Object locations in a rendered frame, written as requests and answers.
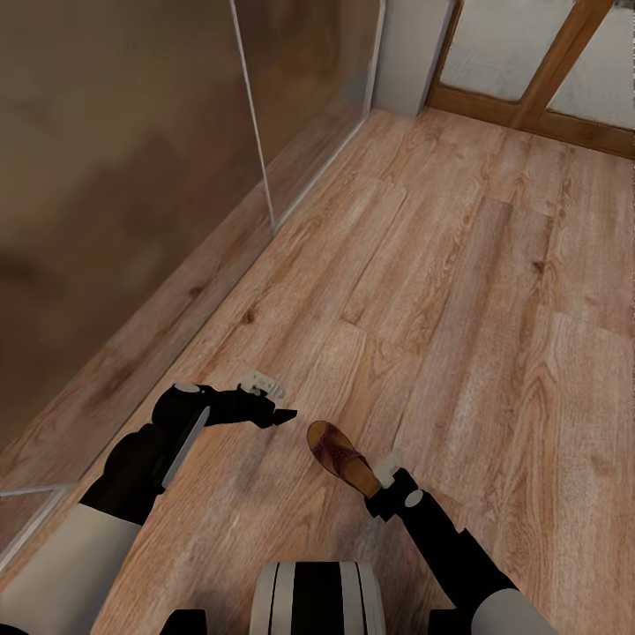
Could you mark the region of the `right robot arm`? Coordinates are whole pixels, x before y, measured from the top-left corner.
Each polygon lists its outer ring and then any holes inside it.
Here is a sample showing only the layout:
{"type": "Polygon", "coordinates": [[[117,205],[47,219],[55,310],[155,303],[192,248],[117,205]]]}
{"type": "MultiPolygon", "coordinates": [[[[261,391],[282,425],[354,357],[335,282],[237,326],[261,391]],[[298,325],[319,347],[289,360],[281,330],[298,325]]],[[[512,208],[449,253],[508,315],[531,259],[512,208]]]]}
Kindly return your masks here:
{"type": "Polygon", "coordinates": [[[364,498],[370,515],[387,522],[394,514],[421,552],[443,591],[458,607],[471,635],[560,635],[503,574],[478,539],[459,533],[430,493],[408,471],[390,471],[404,458],[395,448],[373,471],[380,488],[364,498]]]}

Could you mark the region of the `robot trunk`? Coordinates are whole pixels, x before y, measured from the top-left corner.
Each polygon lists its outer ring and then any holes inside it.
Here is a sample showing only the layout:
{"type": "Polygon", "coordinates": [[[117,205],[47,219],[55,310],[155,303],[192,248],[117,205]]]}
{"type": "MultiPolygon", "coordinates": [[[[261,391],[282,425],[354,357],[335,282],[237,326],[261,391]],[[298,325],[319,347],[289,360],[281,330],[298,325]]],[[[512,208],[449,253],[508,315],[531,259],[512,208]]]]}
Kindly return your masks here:
{"type": "Polygon", "coordinates": [[[266,562],[250,635],[385,635],[369,562],[266,562]]]}

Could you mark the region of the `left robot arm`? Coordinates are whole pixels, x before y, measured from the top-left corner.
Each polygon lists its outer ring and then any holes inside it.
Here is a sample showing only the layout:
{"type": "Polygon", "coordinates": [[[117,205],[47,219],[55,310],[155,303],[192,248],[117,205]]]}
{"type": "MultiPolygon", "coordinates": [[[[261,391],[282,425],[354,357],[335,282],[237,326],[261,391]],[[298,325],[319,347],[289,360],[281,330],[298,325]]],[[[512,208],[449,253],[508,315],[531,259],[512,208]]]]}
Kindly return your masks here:
{"type": "Polygon", "coordinates": [[[89,635],[155,498],[203,427],[251,421],[268,429],[297,416],[275,409],[267,393],[282,399],[286,390],[254,369],[234,391],[173,384],[153,423],[121,439],[101,478],[0,594],[0,635],[89,635]]]}

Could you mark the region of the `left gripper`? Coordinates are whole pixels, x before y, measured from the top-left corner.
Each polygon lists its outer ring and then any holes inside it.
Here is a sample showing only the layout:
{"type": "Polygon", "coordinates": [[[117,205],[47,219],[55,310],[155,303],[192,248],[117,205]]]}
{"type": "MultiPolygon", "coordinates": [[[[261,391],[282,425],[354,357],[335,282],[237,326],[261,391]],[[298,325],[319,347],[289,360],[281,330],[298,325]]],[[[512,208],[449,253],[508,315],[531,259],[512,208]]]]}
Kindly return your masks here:
{"type": "Polygon", "coordinates": [[[297,411],[290,409],[275,409],[275,403],[261,394],[247,393],[238,385],[236,390],[228,391],[234,401],[234,412],[229,423],[247,422],[256,423],[260,429],[268,429],[269,426],[281,425],[297,416],[297,411]],[[275,412],[273,411],[275,409],[275,412]]]}

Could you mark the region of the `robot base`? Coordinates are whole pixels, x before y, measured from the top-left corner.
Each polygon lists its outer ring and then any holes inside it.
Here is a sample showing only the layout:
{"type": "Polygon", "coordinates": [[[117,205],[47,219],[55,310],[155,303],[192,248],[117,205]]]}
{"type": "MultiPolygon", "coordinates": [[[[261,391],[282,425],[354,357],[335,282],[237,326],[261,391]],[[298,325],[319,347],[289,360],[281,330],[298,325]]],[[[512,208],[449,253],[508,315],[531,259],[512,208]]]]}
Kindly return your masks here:
{"type": "MultiPolygon", "coordinates": [[[[204,609],[176,609],[161,635],[207,635],[204,609]]],[[[432,609],[428,635],[471,635],[458,609],[432,609]]]]}

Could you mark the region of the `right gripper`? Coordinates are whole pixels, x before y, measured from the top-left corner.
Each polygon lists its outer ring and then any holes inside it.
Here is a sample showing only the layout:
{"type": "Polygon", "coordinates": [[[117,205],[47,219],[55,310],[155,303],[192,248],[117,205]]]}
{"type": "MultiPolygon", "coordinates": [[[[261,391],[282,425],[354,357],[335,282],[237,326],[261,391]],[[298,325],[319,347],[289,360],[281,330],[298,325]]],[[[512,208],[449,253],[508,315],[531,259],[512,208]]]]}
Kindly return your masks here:
{"type": "Polygon", "coordinates": [[[394,514],[397,514],[397,510],[395,510],[395,494],[402,487],[418,489],[418,484],[414,481],[414,478],[403,467],[392,477],[394,478],[394,484],[389,489],[380,488],[371,498],[364,498],[370,515],[375,518],[379,514],[384,522],[387,522],[394,514]]]}

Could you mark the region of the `sandal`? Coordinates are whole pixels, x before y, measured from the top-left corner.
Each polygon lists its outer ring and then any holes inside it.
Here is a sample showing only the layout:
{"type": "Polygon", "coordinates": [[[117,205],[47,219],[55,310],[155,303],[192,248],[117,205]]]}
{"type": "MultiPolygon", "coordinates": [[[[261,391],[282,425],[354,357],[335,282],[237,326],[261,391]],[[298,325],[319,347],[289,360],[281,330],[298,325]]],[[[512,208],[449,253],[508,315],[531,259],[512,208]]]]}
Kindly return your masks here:
{"type": "Polygon", "coordinates": [[[307,439],[322,467],[357,488],[366,498],[371,498],[382,488],[366,457],[356,451],[348,437],[332,423],[314,421],[309,426],[307,439]]]}

